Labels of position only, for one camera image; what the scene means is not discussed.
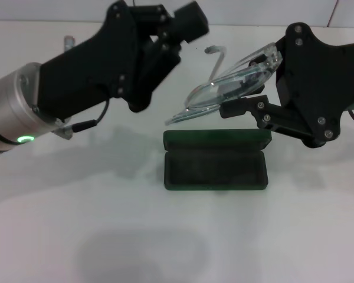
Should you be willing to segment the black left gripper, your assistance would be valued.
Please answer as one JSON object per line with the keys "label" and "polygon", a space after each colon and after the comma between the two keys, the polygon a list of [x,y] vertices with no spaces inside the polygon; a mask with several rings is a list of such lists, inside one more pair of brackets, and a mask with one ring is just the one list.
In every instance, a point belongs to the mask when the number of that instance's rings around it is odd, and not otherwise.
{"label": "black left gripper", "polygon": [[[139,56],[135,11],[125,1],[112,3],[91,38],[41,65],[41,111],[79,113],[103,102],[117,87],[131,88]],[[141,50],[140,97],[151,97],[180,63],[181,44],[148,36],[142,38]]]}

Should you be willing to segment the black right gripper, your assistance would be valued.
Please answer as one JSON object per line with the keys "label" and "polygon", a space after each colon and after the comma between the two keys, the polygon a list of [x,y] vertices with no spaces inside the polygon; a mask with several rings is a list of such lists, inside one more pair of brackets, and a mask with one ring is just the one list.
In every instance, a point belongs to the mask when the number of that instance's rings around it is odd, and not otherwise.
{"label": "black right gripper", "polygon": [[259,129],[294,137],[310,148],[336,139],[342,113],[354,108],[354,43],[326,44],[297,22],[275,46],[283,58],[276,79],[281,107],[267,96],[244,97],[222,103],[220,116],[249,112]]}

